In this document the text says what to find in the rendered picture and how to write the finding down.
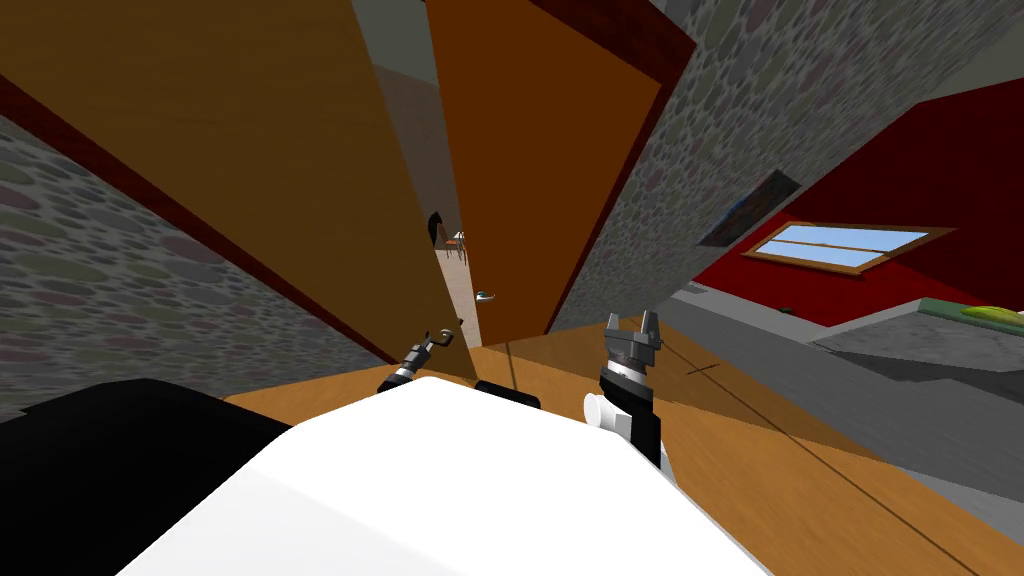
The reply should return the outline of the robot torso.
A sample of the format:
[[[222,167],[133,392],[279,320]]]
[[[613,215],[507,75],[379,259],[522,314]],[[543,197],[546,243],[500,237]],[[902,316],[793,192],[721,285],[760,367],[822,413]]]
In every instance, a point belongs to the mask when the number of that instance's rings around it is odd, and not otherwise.
[[[772,576],[621,436],[423,377],[268,444],[117,576]]]

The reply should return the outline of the dark wall picture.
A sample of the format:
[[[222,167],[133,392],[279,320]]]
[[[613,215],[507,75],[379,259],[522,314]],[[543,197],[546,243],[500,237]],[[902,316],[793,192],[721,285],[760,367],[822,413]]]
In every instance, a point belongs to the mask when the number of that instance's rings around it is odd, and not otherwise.
[[[774,170],[753,192],[739,200],[698,245],[728,248],[800,190],[798,181],[780,170]]]

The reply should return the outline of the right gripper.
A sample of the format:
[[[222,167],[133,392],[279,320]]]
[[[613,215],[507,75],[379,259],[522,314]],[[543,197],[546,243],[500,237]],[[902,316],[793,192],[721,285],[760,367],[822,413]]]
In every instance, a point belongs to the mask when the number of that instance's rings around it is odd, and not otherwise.
[[[620,316],[611,313],[604,336],[609,360],[632,368],[653,367],[663,343],[658,315],[650,310],[643,312],[640,332],[620,330]]]

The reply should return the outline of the wooden framed window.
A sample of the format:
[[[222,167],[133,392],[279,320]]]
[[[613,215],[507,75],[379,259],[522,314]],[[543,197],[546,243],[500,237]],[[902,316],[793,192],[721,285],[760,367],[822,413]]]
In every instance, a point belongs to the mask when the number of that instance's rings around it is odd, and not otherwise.
[[[950,232],[944,227],[856,227],[788,221],[759,240],[743,255],[859,276]]]

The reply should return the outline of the orange door leaf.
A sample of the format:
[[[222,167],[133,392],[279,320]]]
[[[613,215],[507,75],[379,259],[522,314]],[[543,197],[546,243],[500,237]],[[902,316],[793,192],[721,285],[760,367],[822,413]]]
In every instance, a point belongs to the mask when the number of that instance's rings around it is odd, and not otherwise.
[[[481,342],[543,334],[658,84],[532,0],[425,0]]]

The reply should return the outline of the grey and green bed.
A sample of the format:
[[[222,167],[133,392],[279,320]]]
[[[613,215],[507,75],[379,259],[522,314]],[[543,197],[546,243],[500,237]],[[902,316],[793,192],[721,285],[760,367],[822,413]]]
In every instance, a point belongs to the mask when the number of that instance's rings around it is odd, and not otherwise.
[[[825,329],[808,343],[897,380],[1024,376],[1024,326],[922,298]]]

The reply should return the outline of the brown door leaf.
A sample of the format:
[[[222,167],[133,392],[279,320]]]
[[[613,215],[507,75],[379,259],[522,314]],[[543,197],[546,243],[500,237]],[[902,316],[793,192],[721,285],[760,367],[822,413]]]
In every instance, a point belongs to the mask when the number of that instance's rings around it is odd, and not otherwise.
[[[459,327],[351,0],[0,0],[0,113],[386,363]]]

